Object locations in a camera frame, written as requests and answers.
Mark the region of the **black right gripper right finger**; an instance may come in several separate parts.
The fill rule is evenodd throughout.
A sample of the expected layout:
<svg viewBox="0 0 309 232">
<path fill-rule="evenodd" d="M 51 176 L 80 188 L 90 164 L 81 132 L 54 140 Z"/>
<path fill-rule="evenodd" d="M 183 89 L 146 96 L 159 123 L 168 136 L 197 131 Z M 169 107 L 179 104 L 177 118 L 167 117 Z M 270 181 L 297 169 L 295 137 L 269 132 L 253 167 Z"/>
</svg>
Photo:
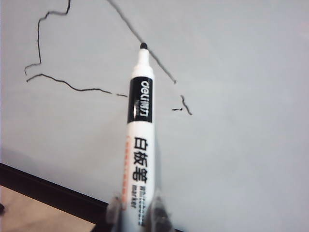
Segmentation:
<svg viewBox="0 0 309 232">
<path fill-rule="evenodd" d="M 148 219 L 148 232 L 174 232 L 175 229 L 170 219 L 170 215 L 166 210 L 165 202 L 160 189 L 154 192 L 151 201 Z"/>
</svg>

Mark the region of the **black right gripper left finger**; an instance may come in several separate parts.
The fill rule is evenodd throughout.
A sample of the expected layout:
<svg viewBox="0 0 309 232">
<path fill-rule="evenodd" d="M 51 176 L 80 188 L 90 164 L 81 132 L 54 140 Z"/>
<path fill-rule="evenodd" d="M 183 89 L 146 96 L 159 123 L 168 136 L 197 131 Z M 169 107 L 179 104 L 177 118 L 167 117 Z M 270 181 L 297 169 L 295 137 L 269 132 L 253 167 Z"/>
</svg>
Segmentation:
<svg viewBox="0 0 309 232">
<path fill-rule="evenodd" d="M 123 202 L 120 192 L 114 193 L 106 211 L 106 223 L 111 227 L 111 232 L 124 232 L 123 228 Z"/>
</svg>

